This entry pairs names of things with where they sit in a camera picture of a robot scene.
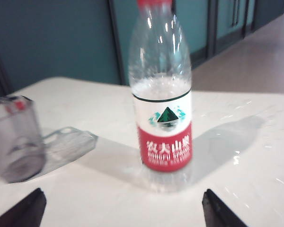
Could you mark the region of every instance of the red bottle cap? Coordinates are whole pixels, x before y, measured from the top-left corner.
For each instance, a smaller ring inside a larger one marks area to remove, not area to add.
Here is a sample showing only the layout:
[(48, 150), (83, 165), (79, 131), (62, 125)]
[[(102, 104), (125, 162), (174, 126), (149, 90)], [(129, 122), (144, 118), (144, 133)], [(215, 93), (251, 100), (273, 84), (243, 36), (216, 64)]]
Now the red bottle cap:
[(23, 101), (15, 101), (14, 104), (18, 110), (25, 109), (25, 103)]
[(144, 7), (144, 6), (162, 5), (163, 3), (171, 5), (172, 0), (137, 0), (137, 2), (139, 7)]

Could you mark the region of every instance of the floor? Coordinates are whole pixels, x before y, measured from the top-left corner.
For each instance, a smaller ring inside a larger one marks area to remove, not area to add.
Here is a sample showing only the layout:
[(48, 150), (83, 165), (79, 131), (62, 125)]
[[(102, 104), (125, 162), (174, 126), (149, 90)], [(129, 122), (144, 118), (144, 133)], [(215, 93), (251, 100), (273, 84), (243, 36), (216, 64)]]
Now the floor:
[(193, 89), (284, 94), (284, 15), (193, 70)]

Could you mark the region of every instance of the bottle label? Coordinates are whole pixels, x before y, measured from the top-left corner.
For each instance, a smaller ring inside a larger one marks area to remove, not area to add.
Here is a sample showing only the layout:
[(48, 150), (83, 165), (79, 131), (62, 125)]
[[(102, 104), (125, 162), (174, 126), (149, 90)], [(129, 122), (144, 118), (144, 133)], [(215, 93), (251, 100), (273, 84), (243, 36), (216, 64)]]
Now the bottle label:
[(168, 100), (134, 99), (141, 157), (158, 171), (177, 170), (192, 157), (191, 91)]

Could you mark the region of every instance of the glass cup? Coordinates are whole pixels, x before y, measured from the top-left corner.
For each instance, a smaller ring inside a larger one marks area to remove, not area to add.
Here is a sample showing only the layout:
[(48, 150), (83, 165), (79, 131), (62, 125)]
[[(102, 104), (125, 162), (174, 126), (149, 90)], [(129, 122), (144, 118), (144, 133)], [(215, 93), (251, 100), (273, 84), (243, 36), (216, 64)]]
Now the glass cup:
[(0, 176), (21, 182), (45, 164), (34, 102), (24, 96), (0, 98)]

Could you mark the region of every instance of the door handle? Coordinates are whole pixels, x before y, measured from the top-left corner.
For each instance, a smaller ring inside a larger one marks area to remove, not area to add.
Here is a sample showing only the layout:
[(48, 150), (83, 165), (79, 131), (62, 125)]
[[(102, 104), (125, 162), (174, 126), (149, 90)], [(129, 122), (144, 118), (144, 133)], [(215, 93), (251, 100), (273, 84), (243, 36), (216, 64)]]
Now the door handle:
[(233, 8), (232, 8), (232, 23), (231, 26), (234, 27), (236, 25), (235, 16), (236, 16), (236, 5), (237, 0), (233, 0)]
[(238, 0), (238, 4), (237, 4), (237, 16), (236, 16), (236, 24), (237, 25), (239, 23), (239, 13), (240, 13), (240, 0)]
[(233, 0), (232, 9), (232, 27), (235, 27), (239, 23), (239, 13), (240, 13), (240, 0)]

